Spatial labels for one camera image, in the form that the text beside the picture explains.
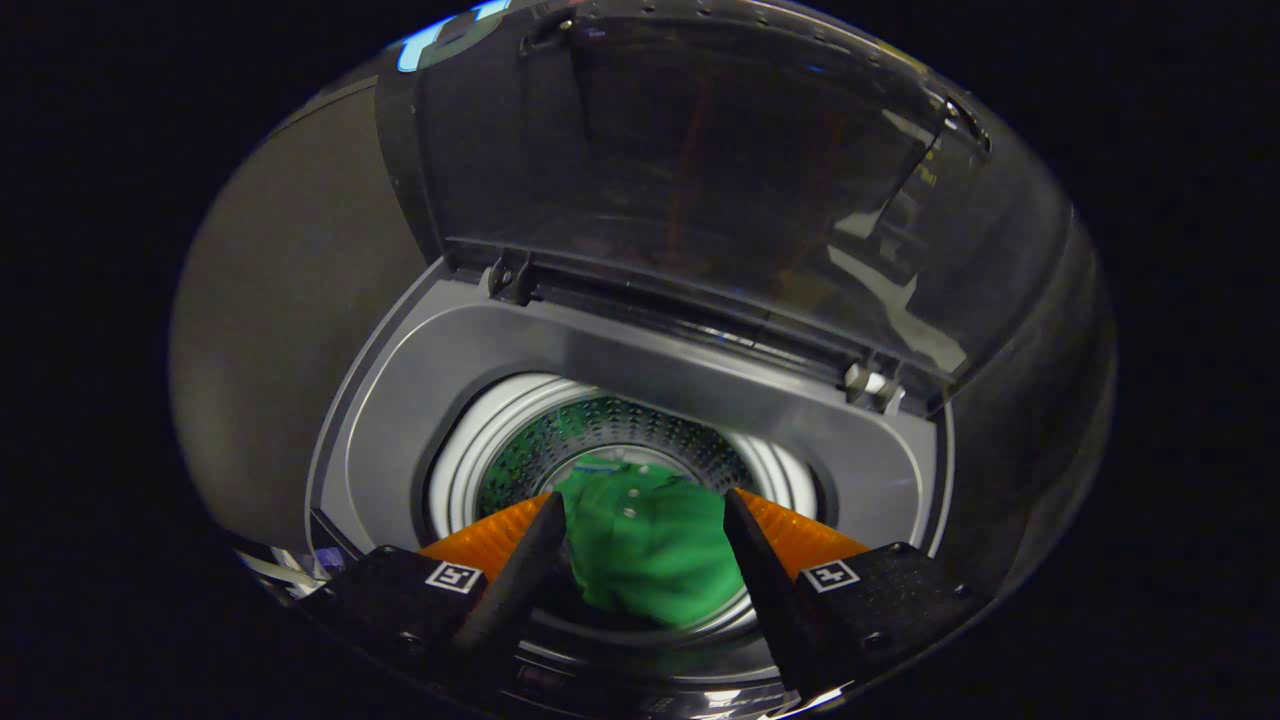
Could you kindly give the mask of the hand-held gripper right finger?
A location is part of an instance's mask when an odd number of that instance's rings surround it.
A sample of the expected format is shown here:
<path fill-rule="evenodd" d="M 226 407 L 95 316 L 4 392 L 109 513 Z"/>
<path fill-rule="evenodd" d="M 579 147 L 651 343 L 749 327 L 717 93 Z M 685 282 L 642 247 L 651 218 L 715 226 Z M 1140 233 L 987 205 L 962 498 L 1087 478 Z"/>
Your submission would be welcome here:
<path fill-rule="evenodd" d="M 937 650 L 991 603 L 905 541 L 872 548 L 745 489 L 724 536 L 783 685 L 827 703 Z"/>

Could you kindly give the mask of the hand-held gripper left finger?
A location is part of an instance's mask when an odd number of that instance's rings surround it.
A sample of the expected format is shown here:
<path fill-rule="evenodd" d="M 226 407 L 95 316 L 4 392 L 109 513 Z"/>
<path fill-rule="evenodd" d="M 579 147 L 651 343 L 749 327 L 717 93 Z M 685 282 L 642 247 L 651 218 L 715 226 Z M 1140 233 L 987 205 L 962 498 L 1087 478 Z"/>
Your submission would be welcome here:
<path fill-rule="evenodd" d="M 564 536 L 564 497 L 545 492 L 419 551 L 380 546 L 300 609 L 431 691 L 497 691 Z"/>

